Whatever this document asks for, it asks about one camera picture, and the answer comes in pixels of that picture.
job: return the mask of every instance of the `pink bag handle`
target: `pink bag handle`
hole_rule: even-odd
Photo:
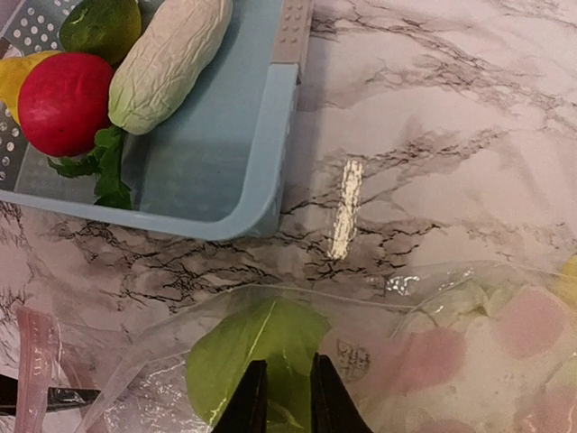
[[[50,315],[21,307],[20,370],[14,433],[41,433],[52,378],[52,361],[59,352],[59,336]]]

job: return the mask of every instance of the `white marble table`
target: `white marble table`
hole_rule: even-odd
[[[23,300],[137,332],[245,282],[572,253],[576,47],[572,0],[317,0],[278,235],[204,243],[0,205],[3,365]]]

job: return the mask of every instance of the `plastic basket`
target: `plastic basket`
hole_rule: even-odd
[[[60,49],[58,29],[77,3],[3,0],[5,48]],[[160,4],[141,1],[145,23]],[[127,140],[134,211],[92,205],[94,180],[59,177],[0,107],[0,199],[196,239],[272,235],[311,19],[310,0],[234,0],[223,46],[183,107]]]

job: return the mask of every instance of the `red tomato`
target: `red tomato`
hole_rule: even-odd
[[[32,70],[18,97],[24,135],[40,152],[78,156],[110,125],[108,88],[114,71],[92,54],[64,52]]]

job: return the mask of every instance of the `green fruit in plastic bag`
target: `green fruit in plastic bag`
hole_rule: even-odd
[[[135,0],[83,0],[60,28],[60,43],[68,52],[94,54],[116,65],[142,33]]]
[[[274,298],[218,324],[192,348],[187,387],[197,415],[220,419],[253,360],[268,364],[268,422],[275,431],[310,431],[310,371],[328,321],[299,303]]]

